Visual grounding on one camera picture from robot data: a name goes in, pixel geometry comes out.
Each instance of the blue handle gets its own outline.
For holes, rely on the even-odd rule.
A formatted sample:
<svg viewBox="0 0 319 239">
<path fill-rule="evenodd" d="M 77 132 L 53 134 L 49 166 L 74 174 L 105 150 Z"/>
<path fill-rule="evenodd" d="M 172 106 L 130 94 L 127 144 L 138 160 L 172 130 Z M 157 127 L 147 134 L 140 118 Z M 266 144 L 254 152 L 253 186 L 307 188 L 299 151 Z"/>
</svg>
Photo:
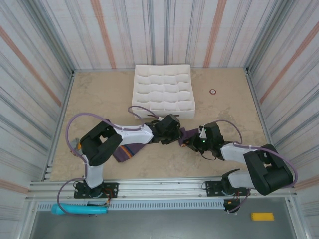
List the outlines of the blue handle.
<svg viewBox="0 0 319 239">
<path fill-rule="evenodd" d="M 108 212 L 105 207 L 97 206 L 80 206 L 80 205 L 68 205 L 61 203 L 61 207 L 68 213 L 73 214 L 106 214 Z M 64 215 L 65 213 L 59 208 L 57 204 L 54 204 L 51 208 L 51 213 L 55 215 Z"/>
</svg>

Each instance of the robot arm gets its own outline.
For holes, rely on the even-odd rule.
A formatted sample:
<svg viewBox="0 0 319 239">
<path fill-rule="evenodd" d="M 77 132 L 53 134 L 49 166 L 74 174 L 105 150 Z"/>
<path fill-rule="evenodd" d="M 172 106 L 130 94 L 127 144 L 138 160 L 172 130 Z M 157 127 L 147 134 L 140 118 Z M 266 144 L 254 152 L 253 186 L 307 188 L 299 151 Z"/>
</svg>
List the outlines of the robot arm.
<svg viewBox="0 0 319 239">
<path fill-rule="evenodd" d="M 119 128 L 134 129 L 136 126 L 119 126 Z M 85 186 L 93 189 L 88 194 L 92 197 L 100 195 L 99 186 L 103 183 L 103 164 L 121 145 L 132 143 L 169 144 L 181 137 L 179 120 L 174 115 L 164 119 L 145 123 L 138 131 L 127 131 L 113 128 L 105 122 L 100 122 L 84 137 L 80 144 L 84 159 L 87 161 L 87 177 Z"/>
<path fill-rule="evenodd" d="M 263 150 L 236 147 L 234 143 L 224 141 L 215 122 L 200 126 L 198 134 L 186 140 L 185 144 L 200 154 L 210 151 L 220 160 L 246 164 L 248 172 L 236 169 L 222 176 L 223 191 L 228 195 L 232 195 L 236 188 L 256 189 L 260 194 L 268 195 L 293 181 L 282 159 Z M 261 148 L 277 153 L 271 144 Z"/>
</svg>

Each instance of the metal frame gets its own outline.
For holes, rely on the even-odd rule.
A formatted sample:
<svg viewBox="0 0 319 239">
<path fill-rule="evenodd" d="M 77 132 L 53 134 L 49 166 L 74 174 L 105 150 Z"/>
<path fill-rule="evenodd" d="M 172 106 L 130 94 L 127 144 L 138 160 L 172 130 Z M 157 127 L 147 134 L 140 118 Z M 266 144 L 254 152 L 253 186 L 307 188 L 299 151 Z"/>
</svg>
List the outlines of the metal frame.
<svg viewBox="0 0 319 239">
<path fill-rule="evenodd" d="M 226 67 L 209 67 L 210 69 L 220 69 Z M 203 67 L 192 67 L 192 69 L 203 69 Z M 108 71 L 134 71 L 135 68 L 117 68 L 117 69 L 77 69 L 74 73 L 83 72 L 108 72 Z"/>
<path fill-rule="evenodd" d="M 34 0 L 20 0 L 20 2 L 29 11 L 30 16 L 33 18 L 34 23 L 37 25 L 39 30 L 42 32 L 45 41 L 50 46 L 53 54 L 59 61 L 60 65 L 68 72 L 72 73 L 74 65 L 64 48 L 61 40 L 55 34 L 54 27 L 50 24 L 49 19 L 43 15 L 40 3 Z"/>
<path fill-rule="evenodd" d="M 251 68 L 253 65 L 260 62 L 269 43 L 273 39 L 276 29 L 280 27 L 282 20 L 286 17 L 287 12 L 290 10 L 290 7 L 294 2 L 295 0 L 279 0 L 276 2 L 276 6 L 266 21 L 266 25 L 261 30 L 255 41 L 253 49 L 245 62 L 245 66 L 249 66 Z"/>
<path fill-rule="evenodd" d="M 257 100 L 257 96 L 252 84 L 249 72 L 245 70 L 247 82 L 251 90 L 251 94 L 257 109 L 258 116 L 266 137 L 267 142 L 271 143 L 271 137 L 267 130 L 262 112 Z M 72 85 L 74 82 L 75 73 L 73 74 L 67 93 L 63 102 L 61 116 L 57 125 L 57 131 L 52 142 L 52 148 L 48 157 L 48 170 L 45 179 L 50 177 L 50 165 L 53 162 L 56 151 L 57 142 L 61 133 L 63 119 L 66 113 L 68 100 L 70 97 Z M 206 191 L 201 189 L 203 182 L 220 180 L 221 177 L 197 177 L 197 178 L 168 178 L 168 179 L 134 179 L 134 180 L 108 180 L 106 182 L 118 182 L 119 193 L 118 198 L 112 199 L 115 202 L 129 202 L 129 201 L 144 201 L 144 200 L 207 200 Z M 26 197 L 23 207 L 23 220 L 19 223 L 16 230 L 16 239 L 28 239 L 31 235 L 34 224 L 37 207 L 40 202 L 55 202 L 58 190 L 64 182 L 31 182 L 29 194 Z M 104 201 L 105 199 L 74 199 L 74 188 L 72 184 L 64 187 L 60 201 L 64 203 L 74 202 L 88 202 L 88 201 Z M 298 210 L 298 203 L 296 200 L 296 192 L 293 188 L 280 189 L 274 193 L 262 196 L 256 190 L 251 191 L 250 198 L 285 198 L 287 202 L 287 209 L 289 211 L 294 230 L 298 239 L 309 239 L 310 234 L 307 233 L 307 226 L 300 210 Z M 230 199 L 232 197 L 214 197 L 214 199 Z"/>
</svg>

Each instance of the vent grille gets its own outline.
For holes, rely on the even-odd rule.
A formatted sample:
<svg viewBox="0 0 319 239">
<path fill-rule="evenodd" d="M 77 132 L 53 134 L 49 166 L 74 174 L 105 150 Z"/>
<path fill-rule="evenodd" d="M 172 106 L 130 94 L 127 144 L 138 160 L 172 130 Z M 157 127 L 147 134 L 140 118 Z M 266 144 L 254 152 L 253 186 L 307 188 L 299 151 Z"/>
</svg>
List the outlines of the vent grille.
<svg viewBox="0 0 319 239">
<path fill-rule="evenodd" d="M 223 199 L 112 201 L 109 210 L 225 209 Z"/>
</svg>

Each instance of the gray floor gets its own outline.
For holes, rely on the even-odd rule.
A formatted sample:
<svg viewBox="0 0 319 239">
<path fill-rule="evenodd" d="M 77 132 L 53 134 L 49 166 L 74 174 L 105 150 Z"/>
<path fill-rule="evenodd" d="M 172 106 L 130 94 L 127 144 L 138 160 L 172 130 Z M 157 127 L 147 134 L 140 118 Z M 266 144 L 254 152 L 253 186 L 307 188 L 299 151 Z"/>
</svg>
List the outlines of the gray floor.
<svg viewBox="0 0 319 239">
<path fill-rule="evenodd" d="M 273 222 L 253 222 L 272 212 Z M 32 239 L 294 239 L 284 199 L 249 199 L 237 215 L 222 210 L 110 211 L 92 218 L 38 212 Z"/>
</svg>

